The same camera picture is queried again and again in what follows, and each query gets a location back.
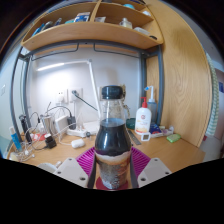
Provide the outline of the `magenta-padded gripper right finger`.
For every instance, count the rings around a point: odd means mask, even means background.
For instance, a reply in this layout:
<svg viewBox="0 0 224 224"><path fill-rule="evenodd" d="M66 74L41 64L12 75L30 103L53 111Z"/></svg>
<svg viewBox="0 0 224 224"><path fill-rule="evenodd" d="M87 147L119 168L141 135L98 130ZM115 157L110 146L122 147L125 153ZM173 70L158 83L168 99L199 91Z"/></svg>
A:
<svg viewBox="0 0 224 224"><path fill-rule="evenodd" d="M149 158L137 148L131 151L130 176L133 188L146 186L171 174L159 158Z"/></svg>

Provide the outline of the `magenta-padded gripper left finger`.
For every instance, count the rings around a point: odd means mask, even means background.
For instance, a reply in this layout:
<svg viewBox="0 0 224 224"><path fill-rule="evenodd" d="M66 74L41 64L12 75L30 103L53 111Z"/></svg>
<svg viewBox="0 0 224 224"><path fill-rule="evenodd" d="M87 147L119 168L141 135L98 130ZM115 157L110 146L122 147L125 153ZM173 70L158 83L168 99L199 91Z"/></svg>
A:
<svg viewBox="0 0 224 224"><path fill-rule="evenodd" d="M92 189L96 175L94 148L86 150L77 158L67 158L54 174L81 187Z"/></svg>

